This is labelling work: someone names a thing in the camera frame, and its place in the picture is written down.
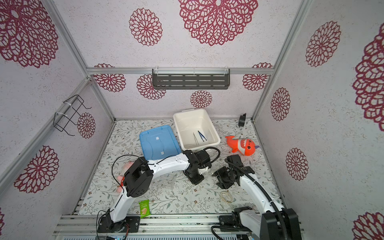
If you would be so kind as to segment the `blue tweezers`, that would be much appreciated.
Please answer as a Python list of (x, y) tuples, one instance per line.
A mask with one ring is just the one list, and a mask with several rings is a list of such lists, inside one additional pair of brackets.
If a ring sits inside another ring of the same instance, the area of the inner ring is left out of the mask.
[(198, 131), (198, 134), (203, 142), (207, 141), (207, 138), (200, 131)]

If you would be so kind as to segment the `white plastic storage bin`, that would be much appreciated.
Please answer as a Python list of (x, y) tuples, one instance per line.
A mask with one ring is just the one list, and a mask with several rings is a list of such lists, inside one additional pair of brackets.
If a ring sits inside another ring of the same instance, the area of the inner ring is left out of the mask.
[[(199, 151), (206, 147), (215, 147), (221, 139), (213, 122), (205, 109), (186, 110), (173, 115), (181, 148)], [(198, 134), (200, 131), (207, 141), (203, 142)], [(199, 146), (196, 146), (193, 133), (195, 133)]]

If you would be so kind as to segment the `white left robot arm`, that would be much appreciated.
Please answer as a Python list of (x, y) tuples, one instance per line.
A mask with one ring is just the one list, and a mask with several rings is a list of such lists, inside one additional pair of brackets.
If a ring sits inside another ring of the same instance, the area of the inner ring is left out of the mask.
[(97, 233), (114, 233), (126, 225), (126, 216), (135, 199), (145, 194), (153, 179), (182, 171), (194, 185), (204, 179), (203, 173), (212, 167), (206, 151), (186, 150), (163, 160), (145, 160), (139, 157), (124, 173), (122, 191), (116, 202), (97, 221)]

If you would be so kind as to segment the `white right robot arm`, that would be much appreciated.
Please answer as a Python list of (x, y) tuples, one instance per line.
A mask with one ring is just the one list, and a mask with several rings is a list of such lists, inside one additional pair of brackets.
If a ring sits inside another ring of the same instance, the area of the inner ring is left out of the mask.
[(220, 216), (218, 225), (211, 227), (212, 234), (222, 239), (215, 230), (222, 232), (249, 232), (253, 240), (301, 240), (299, 217), (293, 209), (286, 209), (270, 197), (260, 185), (257, 176), (249, 167), (222, 167), (213, 173), (217, 185), (228, 189), (237, 183), (251, 197), (259, 211), (240, 207), (231, 216)]

